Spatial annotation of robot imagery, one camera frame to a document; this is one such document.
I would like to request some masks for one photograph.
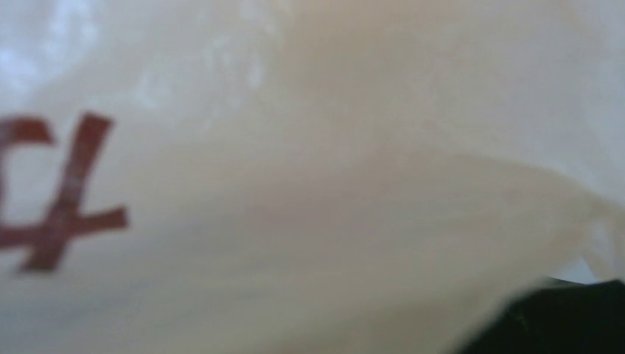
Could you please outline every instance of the red number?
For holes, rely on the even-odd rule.
[[[31,247],[30,256],[21,265],[22,271],[52,272],[60,265],[70,240],[128,226],[123,207],[98,215],[80,214],[83,191],[111,125],[110,119],[99,114],[88,112],[83,115],[74,135],[56,199],[43,222],[20,228],[0,222],[0,250]],[[41,117],[15,115],[0,118],[0,177],[3,158],[10,148],[18,144],[53,145],[54,141]],[[0,207],[2,197],[0,180]]]

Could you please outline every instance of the shiny plastic surface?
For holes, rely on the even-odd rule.
[[[608,0],[0,0],[0,353],[440,353],[576,257],[622,275],[624,32]]]

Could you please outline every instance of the white plastic bag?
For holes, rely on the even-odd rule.
[[[618,276],[624,6],[0,1],[0,352],[440,353]]]

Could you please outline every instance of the black object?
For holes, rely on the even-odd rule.
[[[555,286],[512,303],[458,354],[625,353],[625,285]]]

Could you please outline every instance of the plastic bag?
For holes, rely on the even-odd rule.
[[[0,351],[440,353],[622,266],[617,1],[0,1]]]

